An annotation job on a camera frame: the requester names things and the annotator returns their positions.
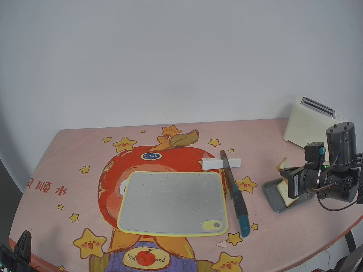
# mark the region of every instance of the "white toaster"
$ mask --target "white toaster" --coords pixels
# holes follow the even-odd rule
[[[326,129],[344,122],[342,113],[308,97],[297,97],[284,133],[284,140],[301,147],[312,142],[324,142],[327,147]]]

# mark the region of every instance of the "table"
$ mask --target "table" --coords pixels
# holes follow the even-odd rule
[[[326,211],[315,198],[281,214],[272,211],[262,184],[279,177],[275,168],[285,156],[293,166],[305,163],[303,149],[282,139],[287,122],[61,130],[28,183],[10,244],[14,247],[21,233],[29,230],[31,265],[44,272],[261,272],[299,265],[332,245],[362,216],[357,206]],[[226,198],[229,229],[220,236],[151,237],[116,228],[125,179],[131,172],[201,171],[202,158],[219,157],[220,149],[242,159],[233,174],[241,180],[249,212],[252,229],[247,238],[239,235],[230,197]],[[222,169],[215,171],[224,176]],[[331,199],[324,204],[345,205]],[[157,255],[148,253],[147,247],[157,250]]]

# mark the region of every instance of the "knife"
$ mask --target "knife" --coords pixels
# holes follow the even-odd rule
[[[229,167],[227,155],[224,150],[220,151],[220,155],[223,161],[223,169],[227,178],[227,185],[229,189],[230,197],[233,199],[234,209],[238,223],[241,228],[242,237],[245,238],[249,235],[251,227],[248,220],[248,212],[245,201],[243,200],[242,192],[238,189],[238,185],[234,183],[232,171]]]

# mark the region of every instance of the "gray cutting board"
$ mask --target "gray cutting board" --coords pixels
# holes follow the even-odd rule
[[[215,172],[134,172],[117,225],[141,235],[220,235],[228,228],[221,177]]]

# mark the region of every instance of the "teal knife handle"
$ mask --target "teal knife handle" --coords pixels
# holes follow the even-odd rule
[[[238,222],[240,224],[242,238],[246,238],[251,231],[251,227],[249,225],[249,220],[248,220],[248,215],[240,215],[238,217]]]
[[[251,227],[248,220],[246,204],[243,200],[242,192],[238,189],[237,184],[233,186],[233,203],[234,209],[236,210],[238,223],[241,228],[242,238],[245,238],[249,235]]]

